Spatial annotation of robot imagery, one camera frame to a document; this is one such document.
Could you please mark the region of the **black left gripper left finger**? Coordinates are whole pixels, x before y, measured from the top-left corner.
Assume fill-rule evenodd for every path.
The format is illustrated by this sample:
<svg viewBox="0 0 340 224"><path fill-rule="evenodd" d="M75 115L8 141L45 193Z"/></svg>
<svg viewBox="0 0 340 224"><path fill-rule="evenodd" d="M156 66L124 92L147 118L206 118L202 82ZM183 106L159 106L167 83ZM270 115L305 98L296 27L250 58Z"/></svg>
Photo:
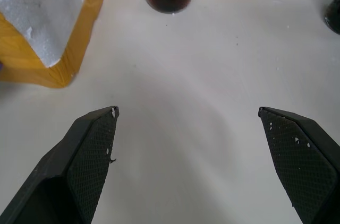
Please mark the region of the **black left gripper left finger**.
<svg viewBox="0 0 340 224"><path fill-rule="evenodd" d="M91 224L109 170L117 106L74 121L0 215L0 224Z"/></svg>

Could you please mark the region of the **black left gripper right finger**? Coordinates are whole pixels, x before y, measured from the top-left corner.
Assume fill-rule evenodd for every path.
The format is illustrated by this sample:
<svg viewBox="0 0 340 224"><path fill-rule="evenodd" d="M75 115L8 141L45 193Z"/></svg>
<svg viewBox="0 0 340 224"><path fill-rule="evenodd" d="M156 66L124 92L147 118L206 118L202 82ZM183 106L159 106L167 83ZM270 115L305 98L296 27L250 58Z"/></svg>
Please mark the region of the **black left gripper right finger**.
<svg viewBox="0 0 340 224"><path fill-rule="evenodd" d="M312 119L258 111L276 174L303 224L340 224L340 146Z"/></svg>

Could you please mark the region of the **yellow box with white foam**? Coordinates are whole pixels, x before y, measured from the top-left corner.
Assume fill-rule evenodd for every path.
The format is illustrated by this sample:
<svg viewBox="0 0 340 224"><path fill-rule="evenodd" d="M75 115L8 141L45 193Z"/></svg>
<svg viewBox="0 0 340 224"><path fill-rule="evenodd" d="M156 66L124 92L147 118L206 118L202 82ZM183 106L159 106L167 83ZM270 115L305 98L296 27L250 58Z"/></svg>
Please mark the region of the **yellow box with white foam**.
<svg viewBox="0 0 340 224"><path fill-rule="evenodd" d="M68 86L104 0L0 0L0 81Z"/></svg>

